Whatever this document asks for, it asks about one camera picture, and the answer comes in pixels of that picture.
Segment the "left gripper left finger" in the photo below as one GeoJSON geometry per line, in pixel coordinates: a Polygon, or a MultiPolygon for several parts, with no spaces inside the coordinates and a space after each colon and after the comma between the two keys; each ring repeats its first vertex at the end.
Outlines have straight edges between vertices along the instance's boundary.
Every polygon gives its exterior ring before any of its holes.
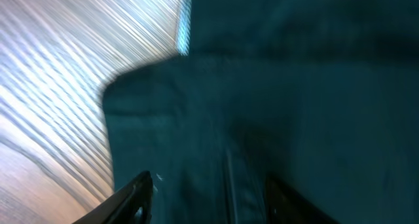
{"type": "Polygon", "coordinates": [[[144,171],[74,224],[149,224],[153,179],[144,171]]]}

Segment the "black shorts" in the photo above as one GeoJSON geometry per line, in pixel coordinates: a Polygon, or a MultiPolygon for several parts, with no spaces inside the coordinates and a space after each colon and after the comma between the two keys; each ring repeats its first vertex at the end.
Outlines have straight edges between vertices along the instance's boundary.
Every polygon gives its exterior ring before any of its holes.
{"type": "Polygon", "coordinates": [[[340,223],[418,222],[418,0],[191,0],[189,53],[103,93],[157,223],[264,223],[276,174],[340,223]]]}

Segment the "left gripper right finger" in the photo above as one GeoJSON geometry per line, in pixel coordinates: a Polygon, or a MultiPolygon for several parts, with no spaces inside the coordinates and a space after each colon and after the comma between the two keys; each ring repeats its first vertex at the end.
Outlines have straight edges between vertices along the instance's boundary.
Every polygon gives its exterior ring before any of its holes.
{"type": "Polygon", "coordinates": [[[338,224],[275,175],[266,177],[264,201],[268,224],[338,224]]]}

